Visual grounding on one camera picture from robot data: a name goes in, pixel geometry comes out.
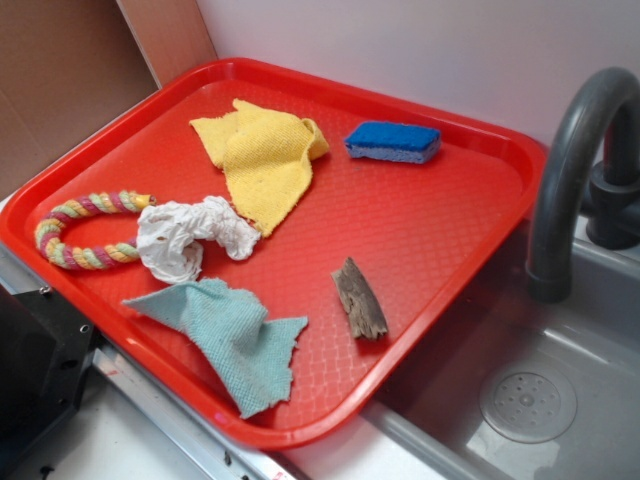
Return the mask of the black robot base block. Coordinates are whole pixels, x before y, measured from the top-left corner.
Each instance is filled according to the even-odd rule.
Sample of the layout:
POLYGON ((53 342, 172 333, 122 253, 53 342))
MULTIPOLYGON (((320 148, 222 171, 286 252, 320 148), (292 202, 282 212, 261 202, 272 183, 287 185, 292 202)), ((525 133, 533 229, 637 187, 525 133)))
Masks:
POLYGON ((1 290, 1 477, 79 410, 94 324, 57 292, 1 290))

